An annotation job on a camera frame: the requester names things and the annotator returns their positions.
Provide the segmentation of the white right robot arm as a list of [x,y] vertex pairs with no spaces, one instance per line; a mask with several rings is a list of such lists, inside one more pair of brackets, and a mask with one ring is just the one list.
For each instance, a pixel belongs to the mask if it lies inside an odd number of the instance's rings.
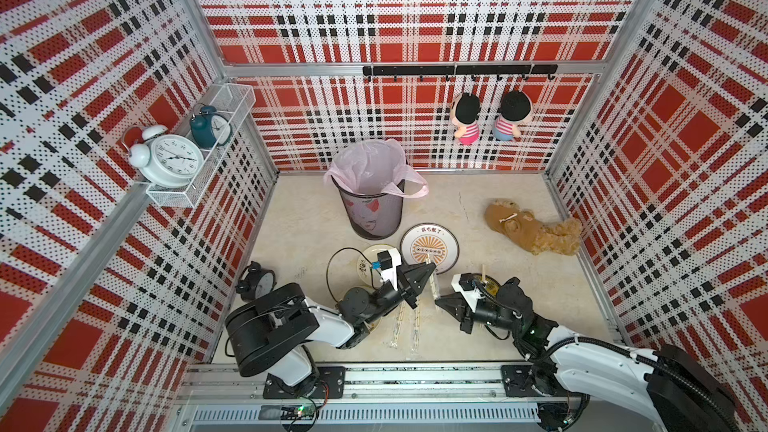
[[533,309],[518,278],[490,292],[469,273],[452,279],[453,291],[435,304],[462,332],[481,324],[502,329],[529,365],[542,395],[587,395],[637,413],[667,431],[735,431],[736,404],[729,391],[685,350],[617,345],[577,333]]

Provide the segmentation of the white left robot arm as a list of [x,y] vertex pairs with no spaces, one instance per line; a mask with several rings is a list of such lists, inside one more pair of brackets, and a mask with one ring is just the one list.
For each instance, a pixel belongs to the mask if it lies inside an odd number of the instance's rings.
[[399,265],[394,278],[370,292],[353,287],[331,311],[306,297],[293,282],[231,312],[225,320],[227,345],[243,377],[262,373],[292,397],[308,397],[322,381],[320,370],[306,348],[322,342],[351,349],[365,339],[372,326],[401,303],[416,308],[436,266]]

